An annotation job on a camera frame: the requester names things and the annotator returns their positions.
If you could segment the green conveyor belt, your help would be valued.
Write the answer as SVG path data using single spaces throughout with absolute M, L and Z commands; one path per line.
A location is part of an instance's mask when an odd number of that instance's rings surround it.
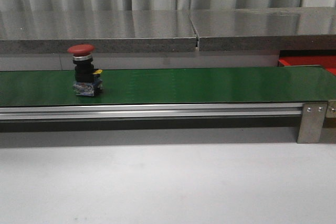
M 103 92 L 75 95 L 69 71 L 3 71 L 1 106 L 319 102 L 335 76 L 316 66 L 105 70 Z

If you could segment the grey stone countertop left slab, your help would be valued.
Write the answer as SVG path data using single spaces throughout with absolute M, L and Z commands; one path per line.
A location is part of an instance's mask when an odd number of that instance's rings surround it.
M 98 53 L 193 52 L 196 41 L 187 12 L 179 10 L 1 13 L 2 54 L 64 54 L 78 44 Z

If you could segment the grey stone countertop slab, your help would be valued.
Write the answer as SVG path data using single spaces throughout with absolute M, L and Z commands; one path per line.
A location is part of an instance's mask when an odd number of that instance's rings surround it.
M 2 54 L 64 54 L 78 44 L 98 53 L 193 52 L 196 41 L 187 12 L 179 10 L 1 13 Z
M 334 7 L 190 11 L 199 51 L 334 50 Z

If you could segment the grey stone countertop right slab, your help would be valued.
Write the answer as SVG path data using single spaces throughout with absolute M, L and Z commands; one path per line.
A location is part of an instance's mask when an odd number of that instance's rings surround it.
M 190 11 L 199 51 L 334 50 L 334 7 Z

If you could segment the red plastic tray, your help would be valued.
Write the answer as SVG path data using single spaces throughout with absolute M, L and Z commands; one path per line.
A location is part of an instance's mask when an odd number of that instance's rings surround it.
M 335 75 L 335 56 L 287 56 L 280 57 L 280 66 L 313 66 L 319 65 Z

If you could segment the aluminium conveyor frame rail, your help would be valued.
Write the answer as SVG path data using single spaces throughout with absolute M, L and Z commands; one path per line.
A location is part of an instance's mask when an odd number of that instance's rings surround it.
M 302 103 L 190 103 L 1 107 L 1 120 L 189 118 L 301 115 Z

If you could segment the steel conveyor leg bracket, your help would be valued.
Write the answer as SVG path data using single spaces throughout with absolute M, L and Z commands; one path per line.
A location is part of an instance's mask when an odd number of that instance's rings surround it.
M 327 103 L 305 103 L 298 133 L 298 144 L 319 143 Z

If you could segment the steel conveyor end bracket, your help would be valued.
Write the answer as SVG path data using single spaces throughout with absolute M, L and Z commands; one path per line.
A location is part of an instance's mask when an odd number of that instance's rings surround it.
M 326 110 L 326 118 L 336 118 L 336 100 L 329 100 Z

